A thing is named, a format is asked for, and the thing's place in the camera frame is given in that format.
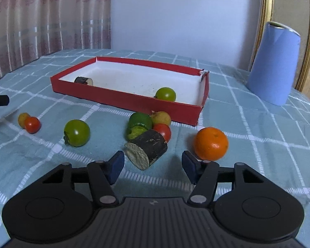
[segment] tablecloth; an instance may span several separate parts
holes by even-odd
[[[192,152],[192,139],[199,129],[213,126],[229,139],[228,152],[217,161],[220,166],[245,162],[301,202],[305,219],[297,239],[310,248],[310,101],[303,94],[292,90],[287,104],[278,107],[247,90],[247,71],[174,54],[109,49],[64,50],[42,56],[0,80],[0,94],[10,97],[9,105],[0,107],[0,246],[9,239],[1,220],[2,207],[9,198],[62,162],[84,167],[94,160],[108,160],[123,149],[124,128],[131,111],[54,93],[50,84],[50,76],[102,55],[210,72],[209,97],[198,125],[173,122],[168,151],[145,171],[126,159],[113,186],[119,199],[186,198],[194,186],[181,167],[181,154],[184,150]],[[17,117],[22,112],[40,119],[40,131],[31,135],[19,127]],[[63,128],[71,119],[89,124],[92,135],[85,146],[65,146]],[[88,193],[85,188],[79,189]],[[229,190],[230,184],[220,184],[216,197]]]

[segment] blue vase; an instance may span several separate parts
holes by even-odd
[[[294,82],[300,42],[300,35],[290,27],[267,22],[247,88],[269,103],[284,105]]]

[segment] red box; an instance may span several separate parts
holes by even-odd
[[[74,83],[77,77],[93,86]],[[115,57],[95,57],[50,78],[54,92],[151,114],[165,111],[173,121],[197,125],[209,92],[209,73],[186,66]],[[155,99],[159,88],[170,87],[176,102]]]

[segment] patterned curtain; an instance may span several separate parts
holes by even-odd
[[[62,49],[109,49],[110,35],[110,0],[0,0],[0,78]]]

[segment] silver screw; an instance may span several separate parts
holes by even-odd
[[[203,195],[194,195],[194,196],[191,196],[191,201],[194,202],[194,203],[204,203],[207,201],[207,198]]]
[[[100,202],[103,204],[112,204],[116,201],[116,198],[114,196],[106,195],[102,196],[100,198]]]

